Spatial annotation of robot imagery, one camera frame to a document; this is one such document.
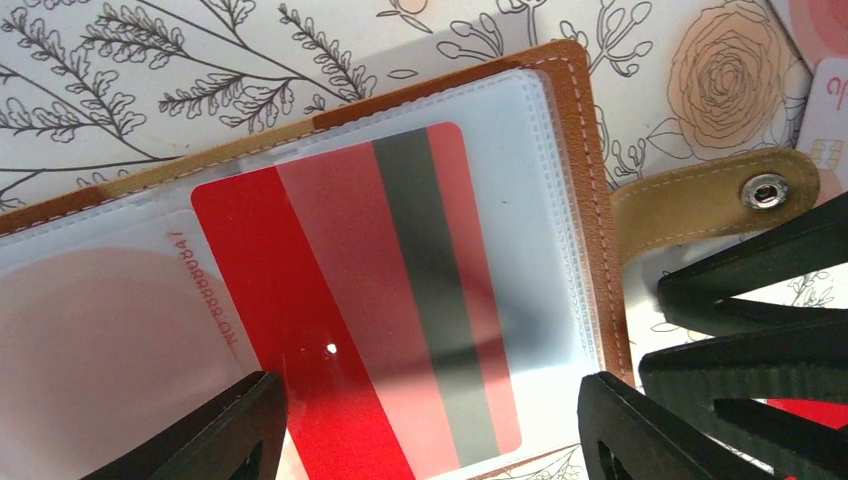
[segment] credit card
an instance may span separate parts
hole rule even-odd
[[[310,476],[402,478],[403,463],[428,478],[518,448],[456,125],[211,182],[192,203],[260,363],[288,374],[290,432]],[[299,418],[316,408],[323,421]],[[340,450],[344,461],[328,462]]]
[[[848,2],[771,0],[811,70],[826,58],[848,58]]]
[[[819,168],[817,203],[830,200],[848,185],[848,59],[823,60],[816,70],[796,149]]]
[[[0,476],[85,476],[255,370],[213,263],[182,211],[4,271]]]

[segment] white stitching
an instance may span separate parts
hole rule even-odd
[[[296,137],[286,138],[286,139],[284,139],[284,140],[280,140],[280,141],[278,141],[278,142],[275,142],[275,143],[273,143],[273,144],[271,144],[271,145],[260,145],[260,146],[258,146],[258,147],[256,147],[256,148],[254,148],[253,150],[248,150],[247,152],[240,153],[240,154],[236,155],[235,157],[228,157],[228,158],[225,158],[225,159],[222,159],[222,160],[218,160],[217,162],[213,162],[213,163],[209,163],[209,164],[201,165],[200,167],[193,168],[193,169],[191,169],[191,170],[188,170],[188,171],[182,172],[182,173],[180,173],[180,174],[178,174],[178,175],[176,175],[176,176],[174,176],[174,177],[166,178],[166,179],[161,180],[161,181],[159,181],[159,182],[151,183],[150,185],[145,185],[145,186],[143,186],[143,187],[141,187],[141,188],[137,188],[137,189],[132,190],[132,191],[129,191],[129,192],[124,192],[124,193],[122,193],[122,194],[120,194],[120,195],[118,195],[118,196],[116,196],[116,197],[110,197],[110,198],[104,199],[103,201],[101,201],[101,202],[99,202],[99,203],[96,203],[96,204],[94,204],[94,205],[86,205],[85,207],[80,208],[80,209],[77,209],[77,210],[69,210],[69,211],[67,211],[67,212],[63,212],[61,215],[54,215],[54,216],[49,217],[49,218],[47,218],[47,219],[45,219],[45,220],[39,220],[39,221],[37,221],[37,222],[33,222],[33,223],[29,224],[29,225],[25,225],[25,226],[23,226],[23,227],[18,227],[18,228],[16,228],[16,229],[12,230],[11,232],[0,233],[0,238],[7,237],[7,236],[12,235],[12,234],[14,234],[14,233],[17,233],[17,232],[20,232],[20,231],[23,231],[23,230],[28,230],[28,229],[30,229],[30,228],[37,227],[37,226],[39,226],[39,225],[43,225],[43,224],[45,224],[45,223],[52,222],[53,220],[58,220],[58,219],[60,219],[60,218],[69,217],[69,216],[71,216],[71,215],[74,215],[74,214],[77,214],[77,213],[80,213],[80,212],[84,212],[84,211],[86,211],[86,210],[91,210],[92,208],[99,207],[99,206],[101,206],[101,205],[105,205],[105,204],[107,204],[107,203],[114,202],[115,200],[120,200],[120,199],[125,198],[125,197],[128,197],[128,196],[130,196],[130,195],[135,195],[136,193],[144,192],[144,191],[146,191],[146,190],[150,190],[151,188],[158,187],[159,185],[164,185],[164,184],[166,184],[166,183],[173,182],[174,180],[179,180],[180,178],[187,177],[187,176],[189,176],[189,175],[194,175],[195,173],[198,173],[198,172],[201,172],[201,171],[203,171],[203,170],[206,170],[207,168],[212,168],[212,167],[217,166],[217,165],[220,165],[220,164],[222,164],[222,163],[226,163],[226,162],[230,162],[230,161],[238,160],[238,159],[243,158],[243,157],[246,157],[246,156],[248,156],[248,155],[253,155],[253,154],[255,154],[255,153],[264,152],[264,151],[266,151],[266,150],[270,150],[270,149],[272,149],[272,148],[276,148],[276,147],[278,147],[278,146],[280,146],[280,145],[285,145],[285,144],[287,144],[287,143],[291,143],[291,142],[294,142],[294,141],[300,140],[300,139],[305,138],[305,137],[308,137],[308,136],[310,136],[310,135],[317,135],[317,134],[319,134],[319,133],[323,133],[323,132],[325,132],[325,131],[327,131],[327,129],[326,129],[326,128],[322,128],[322,129],[320,129],[320,130],[314,130],[314,131],[311,131],[311,132],[307,132],[307,133],[304,133],[304,134],[298,135],[298,136],[296,136]],[[183,160],[183,159],[185,159],[185,158],[187,158],[187,157],[182,157],[182,158],[180,158],[180,159],[173,160],[173,161],[174,161],[174,162],[179,162],[180,160]]]
[[[713,174],[717,174],[717,173],[721,173],[721,172],[727,172],[727,171],[731,171],[731,170],[737,170],[737,169],[753,167],[753,166],[763,166],[767,163],[775,163],[775,162],[784,163],[787,166],[793,168],[796,172],[798,172],[798,175],[803,179],[804,184],[807,183],[807,179],[812,177],[811,172],[804,172],[804,170],[797,163],[792,162],[789,159],[766,157],[766,158],[762,158],[760,160],[752,161],[752,162],[749,162],[749,163],[746,163],[746,164],[743,164],[743,165],[725,167],[725,168],[721,168],[721,169],[718,169],[718,170],[712,170],[712,171],[705,172],[705,173],[687,175],[687,176],[683,176],[683,177],[676,178],[676,179],[673,179],[673,180],[666,180],[664,182],[657,182],[657,183],[654,183],[654,184],[651,184],[651,185],[646,185],[646,186],[644,186],[644,187],[642,187],[638,190],[635,190],[635,191],[630,192],[626,195],[623,195],[620,198],[614,199],[613,204],[619,205],[622,202],[624,202],[624,200],[626,200],[630,197],[633,197],[635,195],[644,193],[644,192],[651,190],[653,188],[658,188],[658,187],[661,187],[661,186],[670,185],[670,184],[677,183],[677,182],[682,182],[684,180],[691,180],[693,178],[703,178],[703,177],[713,175]],[[632,249],[630,249],[626,253],[622,253],[621,254],[621,263],[622,264],[627,263],[634,256],[644,252],[646,247],[650,247],[651,245],[655,245],[655,244],[661,243],[661,242],[667,242],[669,240],[681,239],[683,237],[688,237],[688,236],[691,236],[691,235],[702,235],[702,234],[705,234],[705,233],[715,233],[715,232],[728,232],[728,233],[726,233],[726,235],[730,235],[730,234],[733,234],[735,232],[740,232],[740,231],[743,231],[743,230],[746,230],[746,229],[750,229],[752,227],[762,227],[763,229],[769,228],[773,225],[777,225],[777,224],[782,223],[784,220],[786,220],[788,218],[793,218],[795,216],[795,214],[799,210],[801,210],[803,205],[806,203],[804,201],[805,198],[806,198],[806,195],[804,197],[800,197],[800,200],[794,202],[794,204],[792,205],[791,208],[782,211],[780,213],[780,215],[769,216],[767,218],[767,221],[758,220],[758,221],[743,223],[743,224],[739,224],[739,225],[725,225],[723,227],[707,228],[707,229],[703,229],[703,230],[692,230],[690,232],[678,233],[678,234],[669,235],[669,236],[666,236],[666,237],[655,238],[654,240],[651,240],[651,241],[642,243],[642,244],[640,244],[636,247],[633,247]]]
[[[604,262],[604,274],[606,275],[607,297],[610,308],[610,317],[612,320],[611,323],[613,336],[615,337],[616,354],[618,357],[618,368],[619,371],[624,374],[628,369],[624,366],[624,355],[622,353],[621,348],[621,332],[618,328],[618,316],[615,312],[615,298],[612,290],[612,275],[610,274],[609,257],[607,254],[608,246],[606,242],[606,236],[604,235],[603,217],[601,216],[600,202],[598,200],[598,185],[597,181],[595,180],[595,172],[593,171],[594,164],[592,163],[592,154],[589,150],[589,138],[586,131],[586,118],[584,116],[585,112],[583,111],[583,98],[580,93],[580,87],[577,84],[576,69],[574,68],[574,64],[571,63],[571,59],[569,59],[568,57],[550,57],[544,60],[539,60],[534,65],[540,65],[556,60],[564,61],[568,65],[568,70],[571,72],[571,82],[574,85],[574,95],[576,97],[577,102],[577,114],[580,118],[581,134],[583,135],[583,151],[586,154],[586,161],[589,163],[589,183],[592,187],[592,201],[595,204],[595,215],[598,219],[598,234],[600,235],[601,239],[601,255],[603,257]]]
[[[738,169],[741,169],[741,168],[748,168],[748,167],[753,167],[753,166],[757,166],[757,165],[764,165],[766,163],[774,163],[774,162],[785,163],[785,164],[789,165],[790,167],[793,167],[798,172],[799,175],[806,176],[806,175],[804,175],[804,172],[798,167],[798,165],[793,163],[791,160],[788,160],[786,158],[770,157],[770,158],[764,158],[764,159],[757,160],[757,161],[754,161],[754,162],[746,163],[746,164],[743,164],[743,165],[734,165],[732,167],[720,168],[718,170],[710,170],[710,171],[705,172],[705,173],[686,175],[684,177],[675,178],[673,180],[666,180],[664,182],[658,182],[658,183],[654,183],[654,184],[651,184],[651,185],[646,185],[646,186],[644,186],[644,187],[642,187],[638,190],[630,192],[626,195],[622,195],[621,197],[615,198],[613,200],[613,204],[618,205],[624,199],[632,197],[634,195],[638,195],[638,194],[643,193],[643,192],[646,192],[646,191],[648,191],[652,188],[658,188],[658,187],[662,187],[662,186],[665,186],[665,185],[671,185],[672,183],[683,182],[685,180],[691,180],[693,178],[703,178],[703,177],[715,175],[715,174],[718,174],[718,173],[721,173],[721,172],[729,172],[731,170],[738,170]]]

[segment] floral pattern background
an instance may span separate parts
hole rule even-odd
[[[558,38],[587,50],[610,188],[797,139],[810,73],[765,0],[4,0],[0,211]],[[662,272],[740,240],[625,271],[634,364],[702,338],[664,323]],[[844,270],[748,295],[837,306]],[[572,445],[496,478],[586,477]]]

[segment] leather strap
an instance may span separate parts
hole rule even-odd
[[[787,200],[770,210],[754,210],[742,202],[742,187],[766,173],[786,179]],[[621,265],[661,247],[767,230],[812,208],[818,193],[815,165],[805,154],[786,148],[757,150],[638,180],[612,194]]]

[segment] metal snap fastener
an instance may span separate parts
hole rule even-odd
[[[786,201],[789,184],[775,173],[757,175],[742,187],[742,201],[754,210],[770,210]]]

